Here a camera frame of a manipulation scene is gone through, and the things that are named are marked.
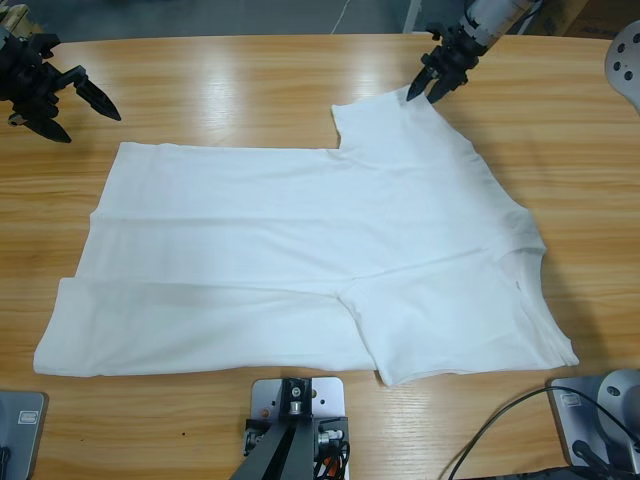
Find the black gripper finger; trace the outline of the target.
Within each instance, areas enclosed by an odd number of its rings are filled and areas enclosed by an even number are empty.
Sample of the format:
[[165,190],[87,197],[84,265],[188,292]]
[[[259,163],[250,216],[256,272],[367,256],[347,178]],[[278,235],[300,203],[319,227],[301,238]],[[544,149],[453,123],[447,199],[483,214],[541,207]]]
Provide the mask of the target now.
[[114,103],[105,92],[91,82],[84,67],[76,66],[62,74],[58,79],[58,89],[63,89],[68,85],[73,85],[76,93],[99,114],[115,121],[121,120],[120,113]]
[[57,107],[39,110],[22,110],[23,125],[38,135],[59,143],[70,143],[71,137],[54,118],[59,114]]
[[409,102],[420,94],[423,94],[426,87],[433,80],[436,71],[430,66],[424,66],[412,81],[406,95],[406,101]]
[[435,104],[445,95],[454,91],[459,86],[459,78],[457,76],[441,76],[434,81],[434,84],[427,94],[427,100],[431,104]]

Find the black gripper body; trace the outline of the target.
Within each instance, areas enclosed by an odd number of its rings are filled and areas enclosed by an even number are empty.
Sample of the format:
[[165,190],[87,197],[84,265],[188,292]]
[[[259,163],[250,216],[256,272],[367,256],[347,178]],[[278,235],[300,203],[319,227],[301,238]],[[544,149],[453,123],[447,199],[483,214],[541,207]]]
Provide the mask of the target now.
[[22,110],[57,107],[61,73],[46,60],[59,44],[58,37],[1,38],[1,100],[12,104],[9,123],[23,123]]
[[425,30],[432,35],[434,41],[440,41],[429,54],[424,54],[422,63],[430,66],[436,74],[433,81],[441,76],[451,75],[459,78],[459,85],[468,81],[467,72],[474,69],[479,58],[488,47],[470,35],[462,25],[446,27],[442,23],[428,23]]

